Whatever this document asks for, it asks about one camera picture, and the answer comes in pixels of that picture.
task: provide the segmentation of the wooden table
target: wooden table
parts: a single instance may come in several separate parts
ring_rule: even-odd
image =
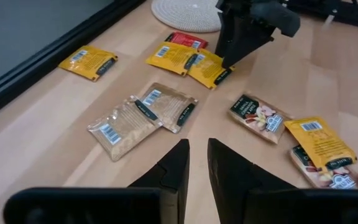
[[[248,55],[219,87],[208,90],[144,63],[172,31],[150,11],[150,1],[94,39],[119,61],[93,83],[55,69],[0,111],[0,223],[7,198],[32,186],[125,187],[151,168],[179,139],[191,145],[186,223],[219,223],[209,184],[207,140],[218,138],[250,161],[298,187],[310,187],[288,158],[296,144],[285,133],[277,146],[227,116],[250,90],[296,117],[322,116],[358,155],[358,27],[303,17],[296,37]],[[197,34],[214,50],[218,33]],[[86,127],[129,95],[160,82],[199,99],[179,134],[161,128],[119,162],[111,162]]]

